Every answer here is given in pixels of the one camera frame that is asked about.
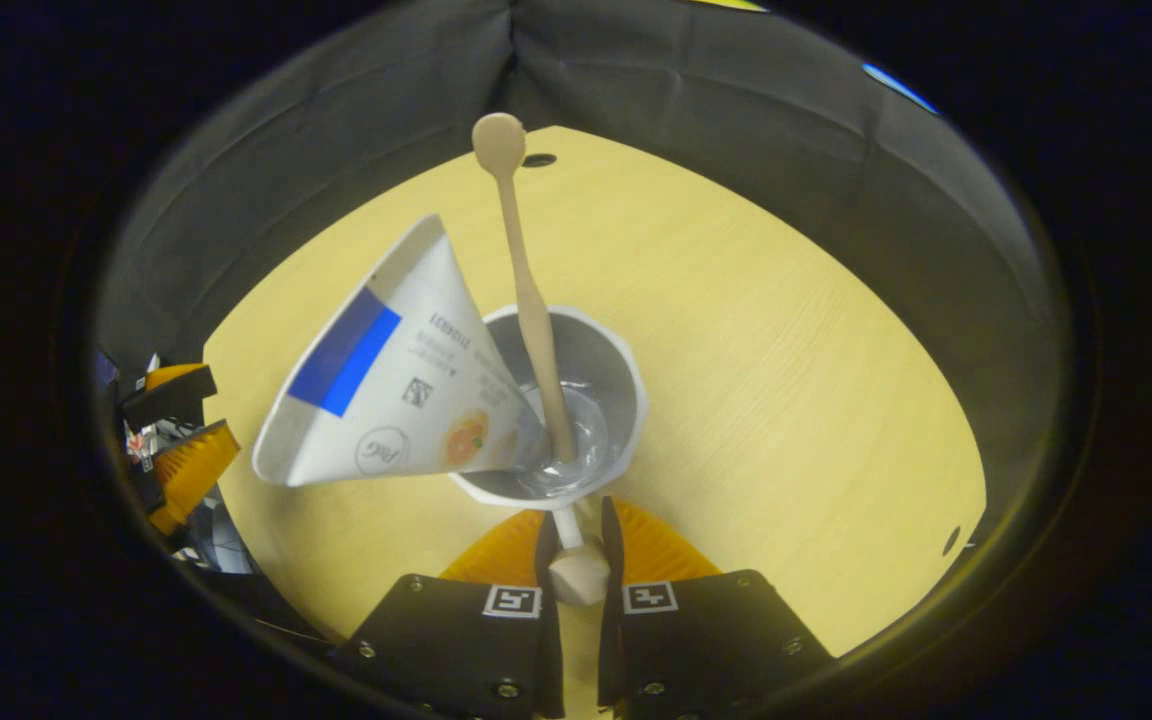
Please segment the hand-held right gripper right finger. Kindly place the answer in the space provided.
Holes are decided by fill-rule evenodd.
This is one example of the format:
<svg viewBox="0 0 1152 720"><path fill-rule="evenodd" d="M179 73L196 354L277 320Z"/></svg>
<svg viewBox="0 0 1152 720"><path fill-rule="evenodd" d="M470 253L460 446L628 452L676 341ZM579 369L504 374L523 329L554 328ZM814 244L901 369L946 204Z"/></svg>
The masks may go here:
<svg viewBox="0 0 1152 720"><path fill-rule="evenodd" d="M761 573L719 570L626 498L602 498L602 547L596 702L617 719L760 717L835 662Z"/></svg>

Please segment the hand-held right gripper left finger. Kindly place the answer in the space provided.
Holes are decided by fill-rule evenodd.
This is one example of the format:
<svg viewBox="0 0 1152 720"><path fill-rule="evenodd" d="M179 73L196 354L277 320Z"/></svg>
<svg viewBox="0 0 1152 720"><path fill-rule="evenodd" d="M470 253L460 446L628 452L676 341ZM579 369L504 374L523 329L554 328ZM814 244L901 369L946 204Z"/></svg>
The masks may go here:
<svg viewBox="0 0 1152 720"><path fill-rule="evenodd" d="M550 511L516 511L439 575L394 582L340 647L349 679L450 719L566 715Z"/></svg>

